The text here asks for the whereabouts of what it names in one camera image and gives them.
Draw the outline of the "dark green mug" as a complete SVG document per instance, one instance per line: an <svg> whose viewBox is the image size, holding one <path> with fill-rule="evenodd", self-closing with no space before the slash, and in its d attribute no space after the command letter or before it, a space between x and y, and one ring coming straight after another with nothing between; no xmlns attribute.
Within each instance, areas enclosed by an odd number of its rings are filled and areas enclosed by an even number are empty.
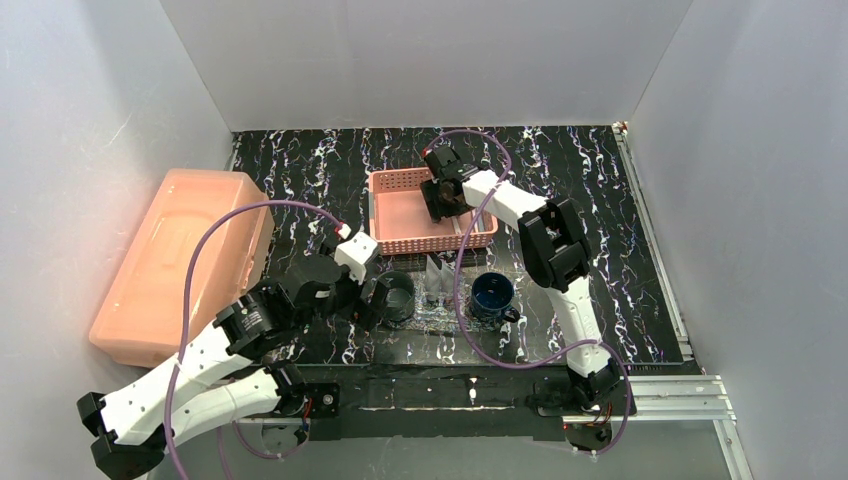
<svg viewBox="0 0 848 480"><path fill-rule="evenodd" d="M415 284L403 271L388 271L378 277L387 287L383 320L399 324L410 319L415 311Z"/></svg>

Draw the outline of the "pink perforated plastic basket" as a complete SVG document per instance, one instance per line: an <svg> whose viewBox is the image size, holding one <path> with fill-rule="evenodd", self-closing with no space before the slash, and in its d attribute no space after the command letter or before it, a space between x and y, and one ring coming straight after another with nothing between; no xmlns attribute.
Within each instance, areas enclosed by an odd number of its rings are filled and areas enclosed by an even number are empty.
<svg viewBox="0 0 848 480"><path fill-rule="evenodd" d="M431 221L420 184L431 178L425 167L374 171L368 178L369 235L380 254L402 255L457 250L462 236L456 235L451 218ZM458 216L465 230L473 214Z"/></svg>

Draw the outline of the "clear textured oval tray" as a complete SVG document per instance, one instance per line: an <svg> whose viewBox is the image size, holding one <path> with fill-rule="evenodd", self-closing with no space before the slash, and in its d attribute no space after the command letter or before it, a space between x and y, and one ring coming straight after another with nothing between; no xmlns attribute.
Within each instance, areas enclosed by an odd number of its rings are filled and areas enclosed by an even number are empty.
<svg viewBox="0 0 848 480"><path fill-rule="evenodd" d="M437 279L426 271L412 275L414 284L412 315L387 324L396 329L408 329L426 332L459 333L460 326L456 317L454 293L452 290L455 269L443 265ZM476 315L471 307L471 284L460 282L460 308L465 318L466 328L470 332L495 332L502 328L507 320L491 315Z"/></svg>

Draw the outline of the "white toothpaste tube blue cap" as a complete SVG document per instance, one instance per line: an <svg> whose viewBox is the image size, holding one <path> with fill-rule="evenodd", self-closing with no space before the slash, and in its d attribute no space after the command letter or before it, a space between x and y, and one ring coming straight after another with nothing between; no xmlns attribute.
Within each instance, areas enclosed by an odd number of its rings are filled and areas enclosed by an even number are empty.
<svg viewBox="0 0 848 480"><path fill-rule="evenodd" d="M425 298L428 304L436 305L439 302L441 294L441 267L442 263L438 256L430 252L427 254L424 290Z"/></svg>

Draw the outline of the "clear textured acrylic holder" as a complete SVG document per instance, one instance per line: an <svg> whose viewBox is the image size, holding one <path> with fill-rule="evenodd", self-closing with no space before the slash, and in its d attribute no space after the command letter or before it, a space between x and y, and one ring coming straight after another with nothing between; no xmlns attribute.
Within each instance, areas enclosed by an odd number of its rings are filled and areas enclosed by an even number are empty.
<svg viewBox="0 0 848 480"><path fill-rule="evenodd" d="M425 271L417 273L413 277L415 283L414 322L424 330L458 331L459 322L456 318L455 303L445 308L442 304L443 295L441 293L436 305L428 304L425 298L424 276Z"/></svg>

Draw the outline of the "dark blue mug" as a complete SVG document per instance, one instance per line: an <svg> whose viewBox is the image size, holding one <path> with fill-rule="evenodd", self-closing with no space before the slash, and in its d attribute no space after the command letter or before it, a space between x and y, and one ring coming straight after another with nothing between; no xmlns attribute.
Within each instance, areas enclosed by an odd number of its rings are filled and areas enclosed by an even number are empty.
<svg viewBox="0 0 848 480"><path fill-rule="evenodd" d="M514 285L506 276L484 273L471 286L468 312L476 324L490 330L516 323L521 315L513 305L514 296Z"/></svg>

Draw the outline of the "white toothbrush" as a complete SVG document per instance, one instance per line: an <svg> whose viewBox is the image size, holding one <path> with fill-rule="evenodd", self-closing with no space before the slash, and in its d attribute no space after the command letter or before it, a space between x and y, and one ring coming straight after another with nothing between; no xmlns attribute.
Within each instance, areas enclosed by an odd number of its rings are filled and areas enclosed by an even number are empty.
<svg viewBox="0 0 848 480"><path fill-rule="evenodd" d="M458 217L453 217L451 219L454 231L456 235L462 236L464 234L464 229L461 225L460 219Z"/></svg>

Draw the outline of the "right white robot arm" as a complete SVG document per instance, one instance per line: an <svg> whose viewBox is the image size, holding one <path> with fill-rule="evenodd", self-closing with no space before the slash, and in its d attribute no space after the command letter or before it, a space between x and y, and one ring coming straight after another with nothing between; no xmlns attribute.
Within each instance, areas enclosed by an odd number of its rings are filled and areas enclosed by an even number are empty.
<svg viewBox="0 0 848 480"><path fill-rule="evenodd" d="M523 190L462 159L450 146L427 149L422 158L432 175L421 191L433 221L486 212L518 233L524 268L551 302L569 349L570 386L562 398L583 409L606 403L620 370L600 345L590 295L591 248L573 203Z"/></svg>

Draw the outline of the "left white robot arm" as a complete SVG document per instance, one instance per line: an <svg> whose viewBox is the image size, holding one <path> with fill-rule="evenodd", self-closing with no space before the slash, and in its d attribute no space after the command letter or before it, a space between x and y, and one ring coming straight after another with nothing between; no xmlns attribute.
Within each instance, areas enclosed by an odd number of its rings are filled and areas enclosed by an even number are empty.
<svg viewBox="0 0 848 480"><path fill-rule="evenodd" d="M257 365L316 318L345 316L373 328L389 291L389 281L371 268L357 277L327 255L303 257L283 276L260 281L220 311L183 353L120 390L78 400L81 422L94 437L96 467L110 479L136 479L181 443L238 419L273 411L308 418L320 411L327 389L310 386L290 361L224 380Z"/></svg>

